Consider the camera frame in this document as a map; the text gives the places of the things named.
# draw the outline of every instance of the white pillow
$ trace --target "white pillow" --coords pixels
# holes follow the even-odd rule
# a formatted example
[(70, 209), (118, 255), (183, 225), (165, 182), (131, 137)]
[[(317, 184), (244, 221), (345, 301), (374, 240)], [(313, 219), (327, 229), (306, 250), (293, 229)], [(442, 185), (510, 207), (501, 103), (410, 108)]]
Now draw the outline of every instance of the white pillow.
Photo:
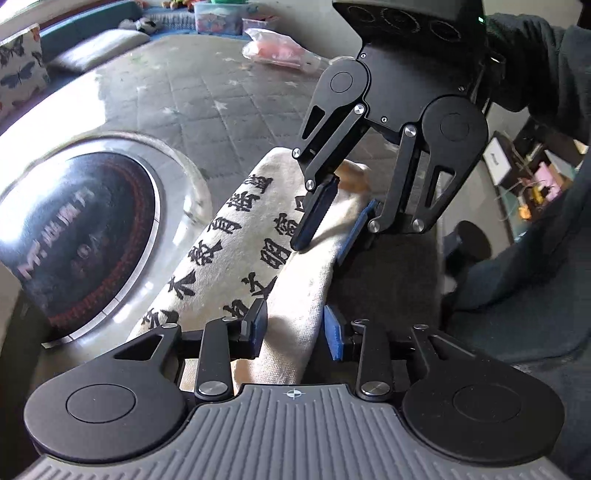
[(85, 73), (149, 41), (150, 37), (142, 32), (105, 30), (58, 55), (49, 65)]

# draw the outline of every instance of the pillow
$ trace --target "pillow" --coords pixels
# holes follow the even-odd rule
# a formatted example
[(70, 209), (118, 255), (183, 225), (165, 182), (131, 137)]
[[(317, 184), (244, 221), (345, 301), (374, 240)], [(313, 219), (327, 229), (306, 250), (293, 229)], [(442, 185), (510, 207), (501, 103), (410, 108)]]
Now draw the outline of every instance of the pillow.
[(0, 122), (48, 83), (39, 25), (0, 41)]
[(149, 41), (150, 37), (142, 32), (105, 30), (58, 55), (49, 65), (75, 73), (86, 73)]

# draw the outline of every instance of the blue cushion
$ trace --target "blue cushion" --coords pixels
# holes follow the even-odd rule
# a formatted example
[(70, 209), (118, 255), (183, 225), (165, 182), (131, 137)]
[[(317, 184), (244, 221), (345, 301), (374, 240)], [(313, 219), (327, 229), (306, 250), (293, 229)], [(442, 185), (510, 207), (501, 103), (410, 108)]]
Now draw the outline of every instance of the blue cushion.
[(58, 22), (41, 32), (43, 60), (48, 63), (81, 41), (118, 28), (126, 18), (135, 21), (141, 17), (142, 9), (134, 0), (120, 0)]

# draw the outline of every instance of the cardboard box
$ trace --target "cardboard box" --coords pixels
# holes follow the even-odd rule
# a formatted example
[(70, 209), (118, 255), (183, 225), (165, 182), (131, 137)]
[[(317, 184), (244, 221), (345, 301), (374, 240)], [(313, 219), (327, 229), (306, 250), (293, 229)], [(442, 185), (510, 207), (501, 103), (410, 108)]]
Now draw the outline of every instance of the cardboard box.
[(0, 478), (10, 479), (38, 457), (22, 413), (41, 343), (49, 333), (45, 315), (0, 263)]

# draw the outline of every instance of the gray ribbed surface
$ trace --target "gray ribbed surface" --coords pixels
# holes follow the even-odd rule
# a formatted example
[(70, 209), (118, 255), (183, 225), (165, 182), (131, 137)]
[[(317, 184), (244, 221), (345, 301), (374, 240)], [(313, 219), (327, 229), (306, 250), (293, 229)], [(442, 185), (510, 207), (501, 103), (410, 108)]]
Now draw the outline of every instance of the gray ribbed surface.
[(247, 385), (236, 399), (197, 409), (169, 445), (112, 466), (44, 458), (27, 480), (393, 479), (564, 480), (548, 460), (477, 468), (439, 457), (414, 440), (393, 408), (352, 397), (344, 385)]

